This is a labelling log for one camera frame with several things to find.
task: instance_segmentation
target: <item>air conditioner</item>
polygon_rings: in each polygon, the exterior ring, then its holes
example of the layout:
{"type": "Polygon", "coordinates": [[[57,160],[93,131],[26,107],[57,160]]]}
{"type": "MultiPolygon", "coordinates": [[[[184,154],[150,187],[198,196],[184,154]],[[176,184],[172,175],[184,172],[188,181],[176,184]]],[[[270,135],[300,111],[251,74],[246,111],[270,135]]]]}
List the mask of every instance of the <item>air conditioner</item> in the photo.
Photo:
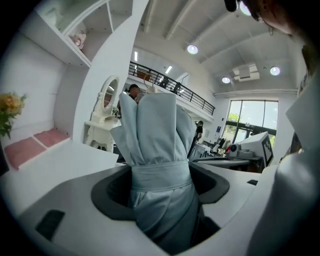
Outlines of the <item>air conditioner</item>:
{"type": "Polygon", "coordinates": [[[236,67],[232,71],[235,74],[233,78],[239,82],[260,79],[260,74],[255,63],[236,67]]]}

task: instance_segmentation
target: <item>window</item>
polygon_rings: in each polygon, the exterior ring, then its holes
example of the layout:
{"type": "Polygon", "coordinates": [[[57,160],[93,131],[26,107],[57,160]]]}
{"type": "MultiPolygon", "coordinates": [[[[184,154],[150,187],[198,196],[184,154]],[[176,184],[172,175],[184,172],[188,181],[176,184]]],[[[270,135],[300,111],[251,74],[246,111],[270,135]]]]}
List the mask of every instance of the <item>window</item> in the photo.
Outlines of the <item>window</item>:
{"type": "Polygon", "coordinates": [[[263,127],[276,130],[278,125],[278,102],[266,101],[263,127]]]}
{"type": "Polygon", "coordinates": [[[247,131],[243,129],[238,129],[234,143],[242,142],[243,140],[246,139],[246,137],[247,137],[247,131]]]}
{"type": "Polygon", "coordinates": [[[262,127],[264,122],[264,101],[243,101],[239,123],[262,127]]]}
{"type": "Polygon", "coordinates": [[[239,143],[255,134],[268,132],[272,148],[278,125],[278,102],[266,100],[231,101],[222,137],[239,143]]]}
{"type": "Polygon", "coordinates": [[[230,140],[231,142],[234,140],[234,136],[236,134],[236,126],[226,125],[223,131],[222,137],[226,140],[230,140]]]}
{"type": "Polygon", "coordinates": [[[240,115],[240,109],[241,109],[241,100],[231,101],[229,115],[228,115],[227,120],[231,121],[231,122],[238,122],[239,115],[240,115]]]}
{"type": "Polygon", "coordinates": [[[271,147],[274,148],[276,136],[269,134],[269,140],[270,140],[271,147]]]}

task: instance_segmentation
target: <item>pink cushion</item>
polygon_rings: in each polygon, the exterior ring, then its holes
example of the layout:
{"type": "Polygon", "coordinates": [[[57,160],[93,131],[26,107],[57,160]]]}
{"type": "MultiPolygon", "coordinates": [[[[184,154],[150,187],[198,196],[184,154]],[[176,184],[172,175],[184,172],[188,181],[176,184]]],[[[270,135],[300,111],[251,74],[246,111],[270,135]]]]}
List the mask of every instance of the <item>pink cushion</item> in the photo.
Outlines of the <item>pink cushion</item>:
{"type": "Polygon", "coordinates": [[[53,145],[68,139],[68,136],[62,134],[56,129],[43,131],[34,135],[43,145],[50,148],[53,145]]]}
{"type": "Polygon", "coordinates": [[[20,140],[4,148],[10,164],[16,169],[19,169],[19,166],[44,151],[46,149],[32,137],[20,140]]]}

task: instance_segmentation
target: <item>tree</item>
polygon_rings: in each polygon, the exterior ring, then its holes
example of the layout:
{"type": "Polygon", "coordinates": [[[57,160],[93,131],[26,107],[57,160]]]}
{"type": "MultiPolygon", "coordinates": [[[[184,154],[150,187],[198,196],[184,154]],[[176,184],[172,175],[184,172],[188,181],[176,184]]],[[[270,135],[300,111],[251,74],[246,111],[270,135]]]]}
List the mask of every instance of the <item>tree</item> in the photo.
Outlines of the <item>tree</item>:
{"type": "Polygon", "coordinates": [[[239,115],[238,115],[238,114],[236,114],[236,113],[229,113],[228,121],[238,122],[238,120],[239,120],[239,115]]]}
{"type": "Polygon", "coordinates": [[[270,139],[271,147],[273,148],[275,144],[276,136],[269,134],[269,139],[270,139]]]}
{"type": "MultiPolygon", "coordinates": [[[[237,113],[229,113],[228,116],[228,121],[231,122],[240,122],[241,118],[239,118],[239,115],[237,113]]],[[[236,127],[232,125],[227,125],[226,127],[227,132],[229,133],[235,133],[236,132],[236,127]]]]}

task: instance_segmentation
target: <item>desk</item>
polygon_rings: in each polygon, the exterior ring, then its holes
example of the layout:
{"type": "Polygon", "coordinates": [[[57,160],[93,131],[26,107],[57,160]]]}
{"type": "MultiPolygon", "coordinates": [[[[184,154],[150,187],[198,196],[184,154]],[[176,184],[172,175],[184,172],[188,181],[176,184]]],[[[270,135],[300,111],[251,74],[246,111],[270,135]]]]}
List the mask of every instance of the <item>desk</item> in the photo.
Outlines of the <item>desk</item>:
{"type": "Polygon", "coordinates": [[[85,144],[95,147],[93,142],[96,142],[98,146],[105,147],[106,151],[113,153],[115,142],[111,136],[110,130],[120,126],[118,119],[106,119],[103,123],[86,121],[85,124],[90,126],[85,144]]]}

